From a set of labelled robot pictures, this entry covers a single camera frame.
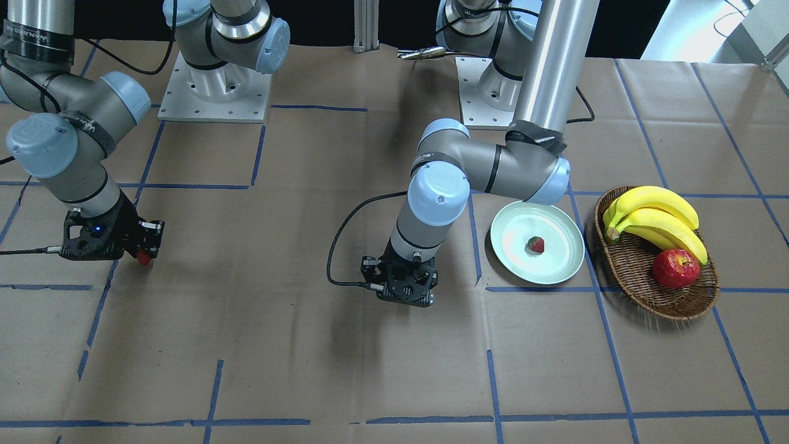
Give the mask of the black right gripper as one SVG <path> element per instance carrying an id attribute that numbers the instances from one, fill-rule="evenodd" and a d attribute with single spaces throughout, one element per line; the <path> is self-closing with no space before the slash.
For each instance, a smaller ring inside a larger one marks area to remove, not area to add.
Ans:
<path id="1" fill-rule="evenodd" d="M 138 250 L 146 250 L 153 259 L 158 257 L 165 222 L 138 216 L 126 194 L 121 193 L 104 214 L 85 217 L 83 213 L 77 208 L 68 211 L 60 257 L 71 261 L 118 260 L 124 253 L 135 258 Z"/>

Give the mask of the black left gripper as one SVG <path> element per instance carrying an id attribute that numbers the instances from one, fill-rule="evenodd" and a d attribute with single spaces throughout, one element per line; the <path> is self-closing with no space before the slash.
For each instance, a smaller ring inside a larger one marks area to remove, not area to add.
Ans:
<path id="1" fill-rule="evenodd" d="M 436 259 L 424 260 L 418 251 L 403 258 L 387 245 L 380 258 L 361 259 L 361 273 L 364 287 L 374 290 L 380 300 L 417 307 L 429 307 L 435 301 Z"/>

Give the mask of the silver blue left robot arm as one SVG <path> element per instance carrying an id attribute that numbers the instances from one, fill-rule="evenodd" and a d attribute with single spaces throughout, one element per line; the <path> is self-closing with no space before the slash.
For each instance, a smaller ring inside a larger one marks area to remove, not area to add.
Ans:
<path id="1" fill-rule="evenodd" d="M 528 25 L 511 1 L 440 3 L 437 42 L 490 58 L 499 77 L 488 92 L 513 116 L 502 144 L 473 139 L 456 119 L 425 128 L 385 250 L 361 260 L 363 279 L 355 286 L 381 300 L 431 306 L 436 255 L 472 191 L 558 202 L 570 177 L 564 129 L 598 9 L 597 1 L 542 1 L 538 11 L 522 11 L 536 20 Z"/>

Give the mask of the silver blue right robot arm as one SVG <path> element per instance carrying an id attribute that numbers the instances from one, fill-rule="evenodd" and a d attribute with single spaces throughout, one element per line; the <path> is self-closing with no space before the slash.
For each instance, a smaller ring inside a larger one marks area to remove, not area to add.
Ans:
<path id="1" fill-rule="evenodd" d="M 6 149 L 68 210 L 61 244 L 32 253 L 71 261 L 130 255 L 147 265 L 165 224 L 140 217 L 102 161 L 152 101 L 126 73 L 72 73 L 74 15 L 73 1 L 9 1 L 2 22 L 2 99 L 30 112 L 10 127 Z M 265 1 L 166 1 L 163 16 L 201 99 L 239 95 L 251 72 L 275 73 L 290 47 L 290 25 Z"/>

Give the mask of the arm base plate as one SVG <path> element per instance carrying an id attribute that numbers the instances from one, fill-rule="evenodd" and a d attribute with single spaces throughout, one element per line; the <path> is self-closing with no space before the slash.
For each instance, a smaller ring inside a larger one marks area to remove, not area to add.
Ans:
<path id="1" fill-rule="evenodd" d="M 476 130 L 505 130 L 510 126 L 521 80 L 508 78 L 490 58 L 456 58 L 462 123 Z"/>
<path id="2" fill-rule="evenodd" d="M 197 70 L 178 54 L 158 118 L 181 123 L 264 123 L 272 75 L 228 63 Z"/>

